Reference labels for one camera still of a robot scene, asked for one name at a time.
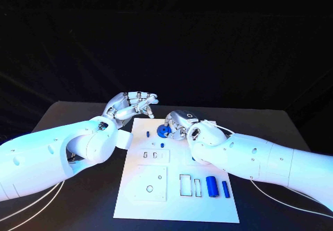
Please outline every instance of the white board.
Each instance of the white board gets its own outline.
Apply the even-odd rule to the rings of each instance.
[[[133,137],[126,152],[112,217],[239,223],[227,173],[213,165],[203,166],[191,160],[185,140],[175,141],[156,136],[155,130],[162,122],[162,119],[133,119],[131,129]],[[156,157],[146,155],[149,159],[143,158],[143,152],[155,152]],[[138,171],[139,166],[146,166],[141,172]],[[191,196],[180,196],[180,174],[190,175]],[[218,196],[214,198],[207,195],[207,176],[216,178]],[[194,179],[200,180],[200,197],[195,197]],[[221,181],[226,181],[230,198],[224,198]]]

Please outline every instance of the white paper sheet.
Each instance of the white paper sheet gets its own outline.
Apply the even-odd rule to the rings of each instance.
[[[133,138],[126,152],[112,217],[239,223],[227,173],[220,171],[213,165],[203,166],[191,160],[185,140],[175,141],[156,136],[155,130],[162,122],[162,119],[133,119],[131,129]],[[143,149],[152,149],[152,152],[156,150],[156,153],[158,150],[168,150],[168,161],[146,161],[142,158]],[[145,188],[145,185],[139,185],[139,187],[136,185],[139,182],[145,183],[145,181],[136,179],[139,175],[136,172],[138,166],[165,167],[165,201],[135,200],[133,196],[142,193],[142,188]],[[180,196],[180,174],[190,175],[191,196]],[[214,176],[216,178],[218,197],[214,198],[207,195],[207,176]],[[201,197],[195,197],[194,179],[200,180]],[[224,198],[223,195],[223,180],[227,184],[230,198]]]

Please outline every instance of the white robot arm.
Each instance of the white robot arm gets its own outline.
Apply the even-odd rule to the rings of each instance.
[[[132,134],[118,130],[136,114],[152,118],[155,94],[119,93],[102,116],[17,137],[0,146],[0,201],[32,194],[102,163],[115,147],[128,149]],[[67,161],[66,149],[82,157]]]
[[[278,184],[312,197],[333,211],[333,156],[282,147],[242,134],[224,135],[208,121],[175,110],[164,126],[172,139],[187,139],[191,156],[234,176]]]

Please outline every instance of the robotic hand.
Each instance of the robotic hand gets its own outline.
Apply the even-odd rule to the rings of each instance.
[[[149,104],[156,95],[119,93],[107,102],[102,116],[89,121],[34,132],[0,146],[0,201],[32,194],[110,156],[115,147],[128,149],[132,134],[118,130],[136,114],[152,118]],[[80,156],[69,161],[66,150]]]
[[[282,147],[233,132],[224,135],[217,127],[205,120],[198,121],[191,112],[175,110],[165,116],[167,132],[159,136],[187,139],[200,164],[213,164],[243,179],[296,190],[333,211],[333,156]]]

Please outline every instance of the table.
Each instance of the table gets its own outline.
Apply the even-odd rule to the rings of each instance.
[[[105,103],[56,102],[37,123],[32,132],[89,120],[100,115]],[[308,146],[283,111],[231,108],[201,108],[151,106],[155,118],[164,118],[169,111],[188,110],[231,131],[308,151]],[[131,131],[132,120],[123,126]],[[43,212],[15,231],[67,230],[331,230],[333,219],[298,211],[269,199],[252,183],[229,175],[237,208],[239,224],[164,220],[113,219],[113,207],[122,175],[126,151],[115,148],[109,159],[84,169],[64,181],[61,190]],[[282,202],[325,214],[329,210],[286,190],[283,187],[257,182],[260,189]],[[0,218],[27,206],[44,193],[0,202]],[[47,196],[20,214],[0,222],[0,230],[20,224],[47,204]]]

